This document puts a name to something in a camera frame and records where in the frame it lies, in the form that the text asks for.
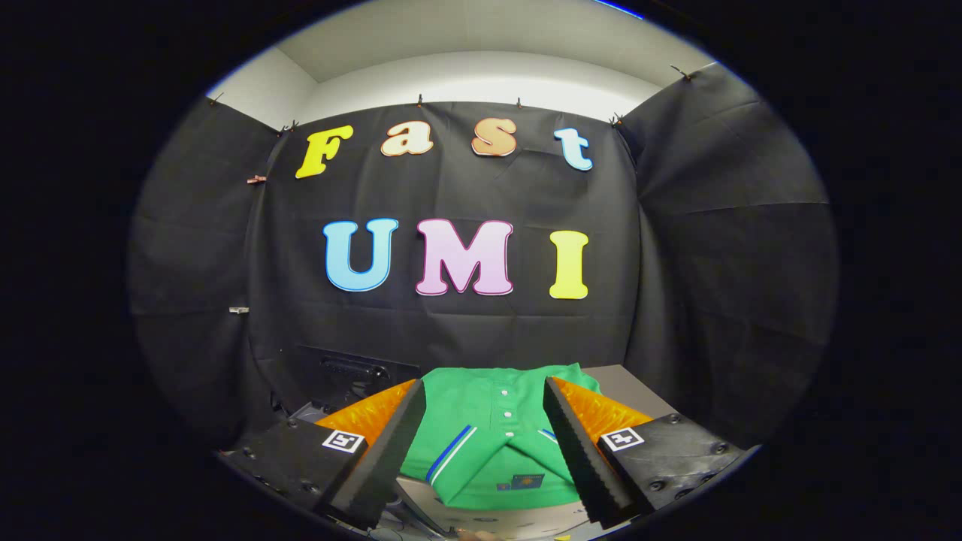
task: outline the blue stripe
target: blue stripe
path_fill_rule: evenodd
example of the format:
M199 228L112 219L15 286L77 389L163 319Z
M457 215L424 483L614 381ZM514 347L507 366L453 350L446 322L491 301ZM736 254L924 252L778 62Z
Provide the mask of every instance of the blue stripe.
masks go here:
M439 456L438 459L434 461L434 464L431 466L431 469L427 471L427 477L425 477L424 480L426 481L431 480L431 476L434 474L434 470L441 465L442 460L444 460L447 454L451 452L452 449L454 449L454 446L458 444L458 441L461 438L465 437L465 434L467 434L469 430L471 430L471 425L465 426L465 429L462 430L460 434L458 434L458 437L454 438L454 441L451 442L451 445L447 446L447 449L445 449L444 452L441 453L441 456Z

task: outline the orange letter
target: orange letter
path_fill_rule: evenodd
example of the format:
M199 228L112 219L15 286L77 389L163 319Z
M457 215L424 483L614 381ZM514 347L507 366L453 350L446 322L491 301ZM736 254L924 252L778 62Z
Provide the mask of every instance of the orange letter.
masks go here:
M391 138L381 145L381 154L385 156L423 154L434 146L430 124L420 120L397 124L388 130L388 135Z
M474 126L471 148L478 156L507 156L518 148L518 142L509 134L518 127L508 118L485 118Z

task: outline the letter m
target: letter m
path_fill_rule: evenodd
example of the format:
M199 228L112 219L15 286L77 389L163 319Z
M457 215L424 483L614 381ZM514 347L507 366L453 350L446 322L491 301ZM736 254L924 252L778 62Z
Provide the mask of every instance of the letter m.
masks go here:
M514 227L507 221L489 220L478 227L468 248L458 237L454 225L446 219L425 219L418 224L424 235L424 279L415 287L421 295L447 293L441 278L441 265L458 293L468 289L474 270L480 277L474 282L478 295L508 295L515 289L508 280L508 237Z

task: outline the shirt label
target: shirt label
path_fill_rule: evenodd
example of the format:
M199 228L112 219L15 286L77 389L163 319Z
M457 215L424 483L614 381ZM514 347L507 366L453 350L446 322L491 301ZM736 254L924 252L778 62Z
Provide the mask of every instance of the shirt label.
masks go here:
M536 476L514 476L511 478L511 488L512 490L539 488L541 487L543 479L544 474L538 474Z

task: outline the green shirt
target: green shirt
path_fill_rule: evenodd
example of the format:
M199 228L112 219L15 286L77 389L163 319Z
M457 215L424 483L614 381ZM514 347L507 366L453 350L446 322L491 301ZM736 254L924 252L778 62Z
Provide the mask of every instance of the green shirt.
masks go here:
M463 509L531 509L580 500L544 412L544 379L598 392L577 364L536 370L441 368L422 380L427 409L401 474Z

